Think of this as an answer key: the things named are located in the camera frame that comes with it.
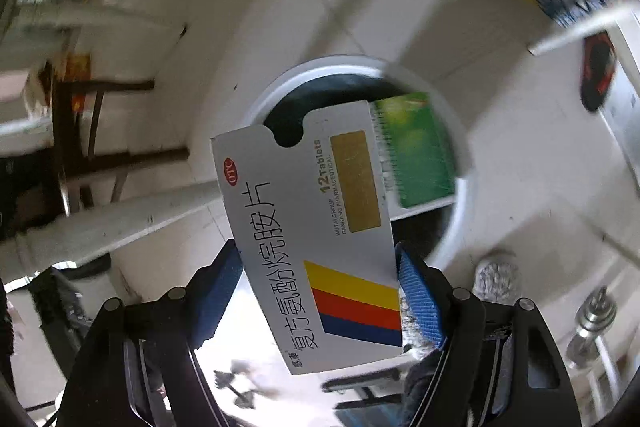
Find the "red black sandal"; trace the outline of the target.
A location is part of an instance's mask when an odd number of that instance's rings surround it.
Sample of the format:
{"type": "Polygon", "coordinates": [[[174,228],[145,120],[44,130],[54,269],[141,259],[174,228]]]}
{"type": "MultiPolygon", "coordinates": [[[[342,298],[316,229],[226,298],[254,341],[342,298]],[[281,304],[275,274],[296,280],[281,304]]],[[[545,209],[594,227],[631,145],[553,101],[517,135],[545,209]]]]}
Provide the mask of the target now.
{"type": "Polygon", "coordinates": [[[582,57],[580,101],[589,113],[596,113],[610,89],[615,72],[616,54],[606,31],[585,38],[582,57]]]}

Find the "green white medicine box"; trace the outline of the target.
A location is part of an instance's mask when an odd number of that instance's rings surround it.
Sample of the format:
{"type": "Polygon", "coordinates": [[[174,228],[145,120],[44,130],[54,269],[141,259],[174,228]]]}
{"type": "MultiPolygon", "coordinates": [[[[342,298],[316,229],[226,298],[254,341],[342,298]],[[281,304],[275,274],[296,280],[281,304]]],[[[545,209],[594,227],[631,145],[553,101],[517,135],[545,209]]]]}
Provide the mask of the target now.
{"type": "Polygon", "coordinates": [[[456,161],[430,97],[412,92],[370,104],[390,219],[448,207],[456,200],[456,161]]]}

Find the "white table leg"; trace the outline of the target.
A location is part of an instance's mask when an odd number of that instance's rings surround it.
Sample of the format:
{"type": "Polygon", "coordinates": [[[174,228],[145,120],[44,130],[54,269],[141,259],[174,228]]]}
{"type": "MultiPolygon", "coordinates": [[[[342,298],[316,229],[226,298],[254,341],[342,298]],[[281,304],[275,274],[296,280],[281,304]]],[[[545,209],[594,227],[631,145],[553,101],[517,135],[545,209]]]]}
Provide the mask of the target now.
{"type": "Polygon", "coordinates": [[[1,278],[31,277],[62,261],[87,261],[198,212],[220,196],[216,181],[172,188],[59,217],[1,243],[1,278]]]}

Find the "striped white medicine box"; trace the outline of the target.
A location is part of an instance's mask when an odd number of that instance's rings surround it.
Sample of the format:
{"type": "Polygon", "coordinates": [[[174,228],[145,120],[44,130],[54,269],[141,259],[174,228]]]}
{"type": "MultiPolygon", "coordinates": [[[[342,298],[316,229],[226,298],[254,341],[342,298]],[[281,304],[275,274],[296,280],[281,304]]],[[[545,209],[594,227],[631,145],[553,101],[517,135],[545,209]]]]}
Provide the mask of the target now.
{"type": "Polygon", "coordinates": [[[393,234],[368,103],[313,110],[291,147],[254,124],[215,136],[212,153],[250,287],[291,373],[400,355],[393,234]]]}

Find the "right grey slipper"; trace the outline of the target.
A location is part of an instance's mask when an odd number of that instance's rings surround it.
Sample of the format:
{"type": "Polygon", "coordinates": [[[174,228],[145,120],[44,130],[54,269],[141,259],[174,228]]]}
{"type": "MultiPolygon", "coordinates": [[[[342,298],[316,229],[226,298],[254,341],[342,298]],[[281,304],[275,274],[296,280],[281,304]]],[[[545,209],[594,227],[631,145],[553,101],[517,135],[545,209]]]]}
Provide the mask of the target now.
{"type": "Polygon", "coordinates": [[[473,294],[488,303],[511,306],[522,295],[522,276],[516,257],[493,251],[475,269],[473,294]]]}

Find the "white trash bin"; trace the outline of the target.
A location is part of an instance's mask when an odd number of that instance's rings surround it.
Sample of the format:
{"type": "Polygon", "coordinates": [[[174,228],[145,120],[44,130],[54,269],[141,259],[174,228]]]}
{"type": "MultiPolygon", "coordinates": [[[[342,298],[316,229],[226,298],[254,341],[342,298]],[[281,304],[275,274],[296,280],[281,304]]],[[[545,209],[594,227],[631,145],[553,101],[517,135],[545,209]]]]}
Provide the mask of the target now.
{"type": "Polygon", "coordinates": [[[332,55],[285,72],[216,145],[222,191],[247,247],[308,280],[394,280],[396,246],[450,267],[470,219],[475,169],[454,111],[401,66],[332,55]]]}

